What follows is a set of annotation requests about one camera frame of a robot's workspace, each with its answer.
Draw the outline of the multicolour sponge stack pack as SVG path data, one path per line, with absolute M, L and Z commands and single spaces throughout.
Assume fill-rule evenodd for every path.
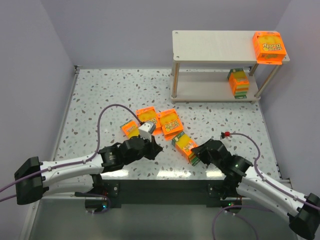
M 120 127 L 120 129 L 128 139 L 139 136 L 139 126 L 134 120 L 126 122 Z
M 197 165 L 200 161 L 199 158 L 192 152 L 192 149 L 198 147 L 198 145 L 184 131 L 177 134 L 171 140 L 171 144 L 192 166 Z
M 232 95 L 235 99 L 246 99 L 250 82 L 243 68 L 233 68 L 227 76 Z

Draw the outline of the orange Scrub Daddy box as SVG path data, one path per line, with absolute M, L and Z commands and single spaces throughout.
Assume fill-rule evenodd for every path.
M 252 44 L 258 64 L 281 65 L 287 54 L 282 37 L 277 31 L 256 31 Z
M 154 106 L 138 109 L 136 110 L 136 115 L 141 122 L 152 122 L 155 124 L 153 135 L 159 135 L 162 133 L 160 120 Z
M 166 141 L 172 140 L 184 130 L 183 124 L 174 108 L 156 114 Z

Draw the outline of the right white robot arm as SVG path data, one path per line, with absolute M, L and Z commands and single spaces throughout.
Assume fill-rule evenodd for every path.
M 206 165 L 215 165 L 225 178 L 217 187 L 222 198 L 250 198 L 288 221 L 289 228 L 305 240 L 313 240 L 320 226 L 320 198 L 285 186 L 263 173 L 256 163 L 231 154 L 220 140 L 210 139 L 191 150 Z

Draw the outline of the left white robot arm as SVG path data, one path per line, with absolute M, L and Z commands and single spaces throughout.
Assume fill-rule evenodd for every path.
M 152 135 L 150 140 L 133 136 L 85 157 L 43 162 L 37 156 L 30 157 L 14 173 L 16 202 L 18 205 L 34 203 L 60 181 L 118 171 L 142 158 L 154 160 L 162 151 L 163 147 Z

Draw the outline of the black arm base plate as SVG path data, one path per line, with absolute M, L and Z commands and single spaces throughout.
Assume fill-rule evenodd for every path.
M 122 205 L 205 205 L 208 208 L 240 203 L 242 196 L 227 191 L 223 180 L 103 180 L 102 194 L 112 208 Z

